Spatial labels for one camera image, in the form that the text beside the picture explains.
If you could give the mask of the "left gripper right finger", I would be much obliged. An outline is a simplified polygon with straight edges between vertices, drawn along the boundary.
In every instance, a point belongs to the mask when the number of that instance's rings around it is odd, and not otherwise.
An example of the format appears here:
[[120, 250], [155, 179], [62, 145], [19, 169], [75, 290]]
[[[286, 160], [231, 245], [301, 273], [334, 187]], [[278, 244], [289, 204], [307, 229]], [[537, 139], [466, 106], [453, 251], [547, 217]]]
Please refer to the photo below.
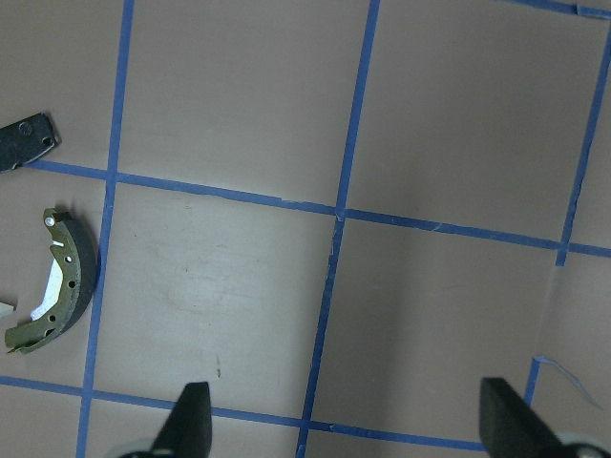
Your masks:
[[482, 378], [478, 432], [490, 457], [551, 457], [562, 448], [557, 435], [503, 378]]

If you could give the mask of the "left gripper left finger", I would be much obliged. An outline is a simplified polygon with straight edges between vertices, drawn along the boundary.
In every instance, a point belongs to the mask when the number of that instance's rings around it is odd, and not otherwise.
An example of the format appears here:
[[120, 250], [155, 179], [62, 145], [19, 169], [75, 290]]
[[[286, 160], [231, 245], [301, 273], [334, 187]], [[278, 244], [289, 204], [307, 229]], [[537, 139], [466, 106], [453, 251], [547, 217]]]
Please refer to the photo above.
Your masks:
[[212, 448], [212, 407], [207, 382], [189, 383], [151, 446], [154, 457], [208, 457]]

